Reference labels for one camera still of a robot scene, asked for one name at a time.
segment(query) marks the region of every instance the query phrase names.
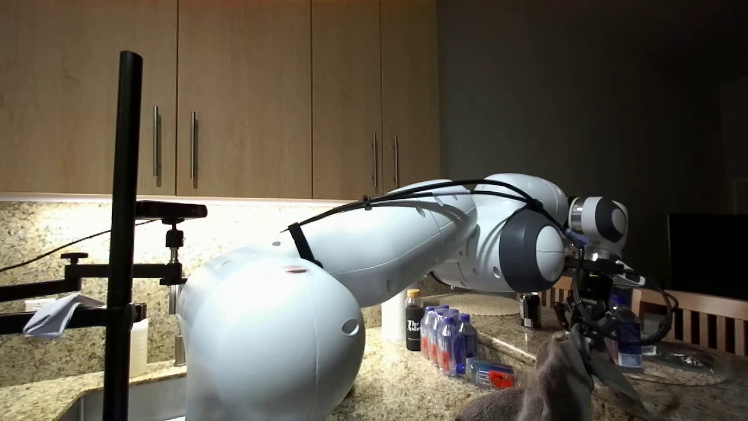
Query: cloth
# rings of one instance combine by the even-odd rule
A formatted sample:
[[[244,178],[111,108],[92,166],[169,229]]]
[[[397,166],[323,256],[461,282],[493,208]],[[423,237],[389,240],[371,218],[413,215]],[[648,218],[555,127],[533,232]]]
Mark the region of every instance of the cloth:
[[[102,305],[102,302],[84,297],[80,291],[63,295],[55,302],[43,304],[24,325],[25,336],[56,338],[65,331],[78,305]]]
[[[593,375],[635,418],[653,418],[635,388],[604,356],[589,352],[582,333],[552,336],[538,352],[535,371],[521,385],[468,400],[459,421],[585,421],[592,418]]]

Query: white robotic arm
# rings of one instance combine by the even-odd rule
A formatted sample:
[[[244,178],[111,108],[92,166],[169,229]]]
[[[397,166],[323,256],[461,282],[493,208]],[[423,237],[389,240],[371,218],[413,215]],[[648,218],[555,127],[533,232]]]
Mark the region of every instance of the white robotic arm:
[[[586,202],[576,200],[580,234],[593,226]],[[361,305],[429,274],[480,291],[548,290],[565,268],[565,218],[565,194],[543,178],[429,179],[332,208],[268,244],[205,263],[178,309],[188,418],[326,418],[362,359]]]

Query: cabinet handle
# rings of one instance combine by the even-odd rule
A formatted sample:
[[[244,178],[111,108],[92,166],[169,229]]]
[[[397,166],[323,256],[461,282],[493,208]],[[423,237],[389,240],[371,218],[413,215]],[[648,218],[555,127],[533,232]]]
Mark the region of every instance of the cabinet handle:
[[[371,151],[374,151],[371,187],[376,192],[379,188],[379,136],[374,136]]]
[[[191,117],[189,117],[189,178],[191,178],[191,187],[196,188],[196,178],[199,178],[199,160],[196,160],[196,156],[199,156],[199,136],[196,136],[196,131],[199,131],[199,122],[196,122],[196,111],[191,111]]]
[[[152,156],[152,173],[156,178],[156,187],[162,187],[162,109],[154,108],[154,156]]]
[[[397,187],[400,184],[400,139],[392,142],[392,184]]]

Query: wooden cabinet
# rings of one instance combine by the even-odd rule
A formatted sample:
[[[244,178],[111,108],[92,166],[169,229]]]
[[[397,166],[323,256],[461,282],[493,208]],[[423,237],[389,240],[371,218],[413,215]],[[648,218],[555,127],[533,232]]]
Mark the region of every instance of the wooden cabinet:
[[[0,5],[0,192],[112,188],[120,51],[143,55],[139,192],[311,194],[308,0]]]
[[[434,0],[314,0],[314,196],[440,174]]]
[[[0,2],[0,192],[112,188],[121,48],[145,58],[141,156],[152,167],[149,109],[175,98],[173,11],[173,0]]]

